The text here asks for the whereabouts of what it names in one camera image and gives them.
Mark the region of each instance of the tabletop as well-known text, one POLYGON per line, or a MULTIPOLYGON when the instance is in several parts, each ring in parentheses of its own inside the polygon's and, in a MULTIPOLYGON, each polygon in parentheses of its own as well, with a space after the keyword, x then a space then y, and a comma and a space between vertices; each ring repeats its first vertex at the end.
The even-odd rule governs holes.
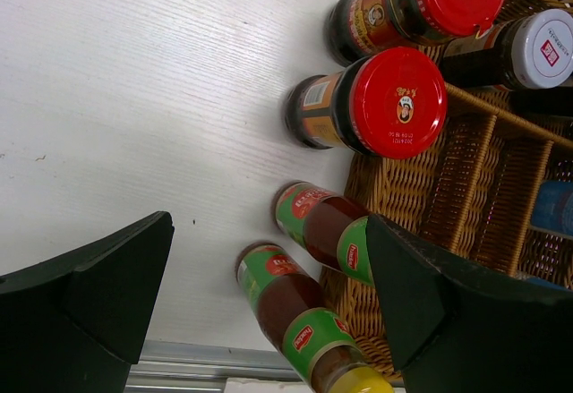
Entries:
POLYGON ((255 240, 318 265, 273 226, 302 179, 341 192, 349 150, 281 123, 294 84, 341 68, 337 0, 0 0, 0 274, 171 212, 149 339, 270 349, 235 285, 255 240))

